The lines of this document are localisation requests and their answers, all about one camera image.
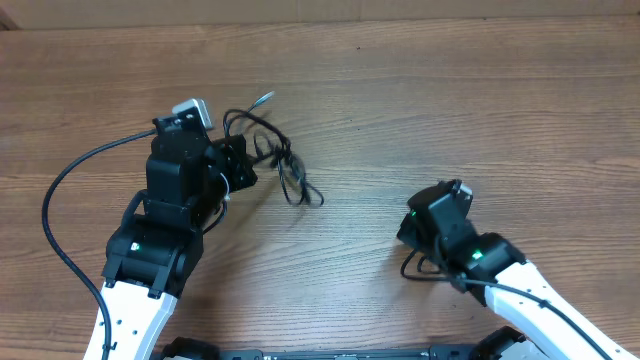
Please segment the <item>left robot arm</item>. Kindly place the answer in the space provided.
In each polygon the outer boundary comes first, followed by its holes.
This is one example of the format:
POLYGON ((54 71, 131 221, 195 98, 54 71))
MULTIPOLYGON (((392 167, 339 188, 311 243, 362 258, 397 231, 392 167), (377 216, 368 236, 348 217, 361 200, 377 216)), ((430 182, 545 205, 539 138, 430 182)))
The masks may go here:
POLYGON ((99 359, 147 359, 203 254, 207 222, 230 193, 257 176, 241 135, 212 141, 164 133, 151 143, 147 188, 107 243, 99 312, 85 352, 99 359))

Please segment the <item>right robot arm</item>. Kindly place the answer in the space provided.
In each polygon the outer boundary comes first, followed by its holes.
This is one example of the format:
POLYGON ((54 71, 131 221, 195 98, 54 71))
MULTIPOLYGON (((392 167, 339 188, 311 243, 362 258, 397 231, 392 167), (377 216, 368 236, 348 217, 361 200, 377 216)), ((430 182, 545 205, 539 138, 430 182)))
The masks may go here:
POLYGON ((448 283, 471 294, 508 326, 478 343, 472 359, 630 359, 566 301, 536 265, 502 235, 480 234, 468 220, 473 192, 461 180, 441 181, 407 202, 397 239, 416 264, 403 278, 448 283))

